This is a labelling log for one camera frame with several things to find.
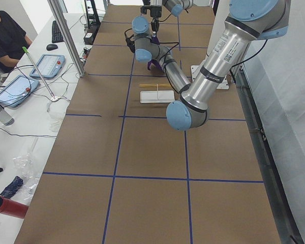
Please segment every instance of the white desk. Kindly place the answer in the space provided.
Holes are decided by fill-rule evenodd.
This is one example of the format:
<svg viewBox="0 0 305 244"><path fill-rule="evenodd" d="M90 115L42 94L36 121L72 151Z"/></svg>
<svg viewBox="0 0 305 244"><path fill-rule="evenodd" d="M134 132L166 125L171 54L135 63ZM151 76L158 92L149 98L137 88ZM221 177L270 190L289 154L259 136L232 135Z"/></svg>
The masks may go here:
<svg viewBox="0 0 305 244"><path fill-rule="evenodd" d="M83 42L84 30L83 25L79 21L81 14L66 14L65 18L70 29L71 35L74 39L77 51L82 53L85 44ZM51 26L53 17L47 22L43 30L38 34L31 47L28 49L32 58L37 61L43 53L50 54L63 54L66 57L66 63L62 68L61 75L73 61L69 55L66 44L64 42L57 43L58 49L47 51L47 44L51 43ZM28 57L24 55L18 66L31 64ZM31 68L22 69L22 71L29 75ZM14 71L7 78L4 85L11 82L20 72ZM64 80L69 83L68 90L65 96L71 99L73 92L78 82L77 70L72 66L68 72L63 75ZM44 87L42 81L40 82L43 87L35 92L35 94L45 95L50 98L48 90ZM50 85L52 91L56 96L64 94L67 88L67 83L59 78L57 81ZM61 118L64 117L68 102L66 100L59 100L51 104L50 113L47 112L48 99L45 97L31 95L27 100L15 109L6 108L7 112L15 119L11 126L3 126L0 123L0 128L9 131L12 134L19 135L51 135L56 136L59 125L55 127L55 131L50 129L52 118L50 115L58 113ZM43 172L48 156L53 147L55 138L39 137L35 145L32 155L34 156L34 168L39 173ZM14 167L13 158L26 155L29 148L35 141L35 137L18 137L10 136L6 132L0 130L0 167L4 169L0 173L0 193L2 190L18 175L18 170ZM22 191L12 198L13 200L29 205L29 199L23 199L24 194ZM14 242L23 220L0 214L0 244L11 244Z"/></svg>

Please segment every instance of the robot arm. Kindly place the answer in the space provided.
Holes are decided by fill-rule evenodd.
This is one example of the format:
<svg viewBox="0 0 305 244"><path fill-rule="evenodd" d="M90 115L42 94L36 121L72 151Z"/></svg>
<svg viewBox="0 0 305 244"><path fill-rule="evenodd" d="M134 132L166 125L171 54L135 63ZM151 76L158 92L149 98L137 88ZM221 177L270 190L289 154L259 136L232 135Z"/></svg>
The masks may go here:
<svg viewBox="0 0 305 244"><path fill-rule="evenodd" d="M191 84L166 47L151 42L148 22L139 16L133 21L136 58L140 62L155 59L179 101L168 105L169 124L177 130L188 130L208 120L207 101L237 62L249 42L283 36L287 32L290 0L231 0L225 31L209 58Z"/></svg>
<svg viewBox="0 0 305 244"><path fill-rule="evenodd" d="M169 12L175 17L180 15L183 10L187 10L193 5L193 0L142 0L143 6L140 11L142 14L147 14L150 10L152 17L151 29L154 33L159 29L159 18L162 17L162 6L165 6Z"/></svg>

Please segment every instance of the white wall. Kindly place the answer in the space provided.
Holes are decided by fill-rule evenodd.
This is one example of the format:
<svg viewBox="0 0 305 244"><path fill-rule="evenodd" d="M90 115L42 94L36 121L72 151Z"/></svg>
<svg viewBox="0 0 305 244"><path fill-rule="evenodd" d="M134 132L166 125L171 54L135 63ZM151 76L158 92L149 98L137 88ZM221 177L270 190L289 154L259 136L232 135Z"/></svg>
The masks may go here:
<svg viewBox="0 0 305 244"><path fill-rule="evenodd" d="M246 57L263 44L252 42ZM287 200L305 242L305 0L291 1L288 33L245 68Z"/></svg>
<svg viewBox="0 0 305 244"><path fill-rule="evenodd" d="M28 17L34 25L35 30L37 33L39 33L52 16L49 3L47 0L18 0L14 2L19 1L28 14Z"/></svg>
<svg viewBox="0 0 305 244"><path fill-rule="evenodd" d="M37 32L20 0L0 0L0 10L6 11L27 32L31 39L35 39Z"/></svg>

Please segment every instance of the computer mouse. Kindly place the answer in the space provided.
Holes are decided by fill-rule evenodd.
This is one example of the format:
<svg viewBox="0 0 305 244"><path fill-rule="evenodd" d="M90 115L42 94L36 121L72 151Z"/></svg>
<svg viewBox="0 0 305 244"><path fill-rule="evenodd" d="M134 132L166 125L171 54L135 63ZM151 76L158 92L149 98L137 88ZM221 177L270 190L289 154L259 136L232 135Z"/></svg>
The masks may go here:
<svg viewBox="0 0 305 244"><path fill-rule="evenodd" d="M52 51L52 50L55 50L55 49L57 49L56 44L51 43L51 44L46 46L46 50L48 50L48 51Z"/></svg>

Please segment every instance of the metal pole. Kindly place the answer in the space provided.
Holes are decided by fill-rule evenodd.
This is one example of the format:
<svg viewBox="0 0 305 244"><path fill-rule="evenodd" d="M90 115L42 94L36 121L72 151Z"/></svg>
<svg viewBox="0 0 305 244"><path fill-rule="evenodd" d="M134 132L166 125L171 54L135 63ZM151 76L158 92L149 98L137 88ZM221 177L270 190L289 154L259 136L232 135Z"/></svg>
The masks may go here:
<svg viewBox="0 0 305 244"><path fill-rule="evenodd" d="M44 82L46 88L48 89L48 91L49 91L49 93L50 93L50 95L51 95L51 97L52 97L52 98L51 98L51 101L56 102L56 101L58 100L58 98L54 95L53 91L50 89L49 85L46 83L46 81L45 81L44 77L42 76L40 70L37 68L37 65L35 64L34 60L33 60L32 57L30 56L30 54L29 54L27 48L23 47L22 49L24 50L24 52L25 52L26 55L28 56L30 62L33 64L35 70L37 71L37 73L39 74L41 80Z"/></svg>
<svg viewBox="0 0 305 244"><path fill-rule="evenodd" d="M103 3L104 3L104 9L105 9L105 11L107 10L107 4L109 4L110 3L110 1L109 0L103 0Z"/></svg>
<svg viewBox="0 0 305 244"><path fill-rule="evenodd" d="M85 74L85 70L84 70L83 65L80 61L75 43L74 43L74 41L71 37L70 31L68 29L67 22L66 22L66 20L63 16L61 6L60 6L58 1L54 1L54 0L47 0L47 1L50 5L50 8L51 8L53 16L56 20L56 23L59 26L59 29L62 33L64 41L67 45L67 49L69 51L69 54L70 54L70 56L73 60L73 63L76 66L76 69L79 73L79 76L82 77Z"/></svg>
<svg viewBox="0 0 305 244"><path fill-rule="evenodd" d="M62 9L62 12L64 13L67 13L68 10L67 10L67 7L66 7L66 4L65 4L65 1L64 0L58 0L59 3L60 3L60 6L61 6L61 9Z"/></svg>

